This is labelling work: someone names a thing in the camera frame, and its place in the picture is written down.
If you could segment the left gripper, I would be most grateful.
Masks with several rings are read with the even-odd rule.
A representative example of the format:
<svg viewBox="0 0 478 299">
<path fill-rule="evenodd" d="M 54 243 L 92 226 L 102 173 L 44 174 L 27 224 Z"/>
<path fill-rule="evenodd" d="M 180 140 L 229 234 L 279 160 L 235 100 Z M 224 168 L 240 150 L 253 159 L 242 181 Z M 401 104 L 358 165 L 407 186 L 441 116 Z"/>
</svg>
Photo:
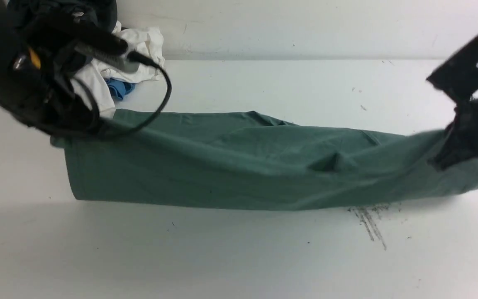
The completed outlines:
<svg viewBox="0 0 478 299">
<path fill-rule="evenodd" d="M 0 1 L 0 108 L 17 121 L 55 137 L 88 137 L 102 125 L 98 105 L 88 108 L 69 77 L 29 47 Z"/>
</svg>

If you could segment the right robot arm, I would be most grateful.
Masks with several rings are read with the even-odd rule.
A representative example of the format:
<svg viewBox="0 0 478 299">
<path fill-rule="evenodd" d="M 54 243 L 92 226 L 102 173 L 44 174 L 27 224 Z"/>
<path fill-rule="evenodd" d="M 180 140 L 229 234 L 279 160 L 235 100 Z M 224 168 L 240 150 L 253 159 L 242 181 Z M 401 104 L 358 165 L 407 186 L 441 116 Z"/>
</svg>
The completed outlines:
<svg viewBox="0 0 478 299">
<path fill-rule="evenodd" d="M 439 171 L 478 158 L 478 99 L 457 106 L 455 112 L 454 120 L 446 127 L 444 144 L 429 159 Z"/>
</svg>

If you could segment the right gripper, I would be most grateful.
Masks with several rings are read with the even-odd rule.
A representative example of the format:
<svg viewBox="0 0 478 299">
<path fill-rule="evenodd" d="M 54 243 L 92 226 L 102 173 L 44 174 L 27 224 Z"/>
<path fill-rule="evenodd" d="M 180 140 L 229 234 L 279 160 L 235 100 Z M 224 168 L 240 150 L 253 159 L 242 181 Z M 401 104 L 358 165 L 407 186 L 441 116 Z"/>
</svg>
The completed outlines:
<svg viewBox="0 0 478 299">
<path fill-rule="evenodd" d="M 478 100 L 457 106 L 455 112 L 443 146 L 429 161 L 439 171 L 478 157 Z"/>
</svg>

